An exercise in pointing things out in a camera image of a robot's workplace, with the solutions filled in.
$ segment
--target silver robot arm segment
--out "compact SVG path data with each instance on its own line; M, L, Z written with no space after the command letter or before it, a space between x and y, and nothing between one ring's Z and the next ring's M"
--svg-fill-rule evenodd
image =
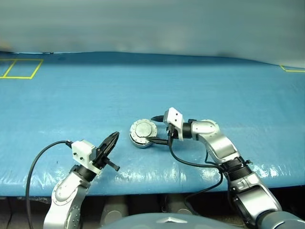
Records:
M250 161L244 161L238 150L220 130L218 124L213 120L204 119L197 121L190 119L184 122L183 115L175 108L171 107L165 112L163 122L168 125L168 131L173 138L183 141L184 138L192 138L193 140L202 142L209 155L215 163L223 170L228 180L228 192L230 201L233 203L242 216L245 224L251 228L292 228L298 223L305 223L296 216L284 212L285 218L289 220L278 221L282 212L282 208L261 181L260 177L253 172L247 164Z
M51 207L43 223L44 229L79 228L81 204L88 193L90 182L106 164L116 171L120 169L107 157L118 137L119 132L111 134L98 148L85 140L72 143L73 158L80 165L75 165L68 176L55 186Z

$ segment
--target white backdrop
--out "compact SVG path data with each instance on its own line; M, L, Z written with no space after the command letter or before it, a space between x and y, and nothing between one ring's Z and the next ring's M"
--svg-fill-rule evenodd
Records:
M1 0L0 50L230 56L305 67L305 0Z

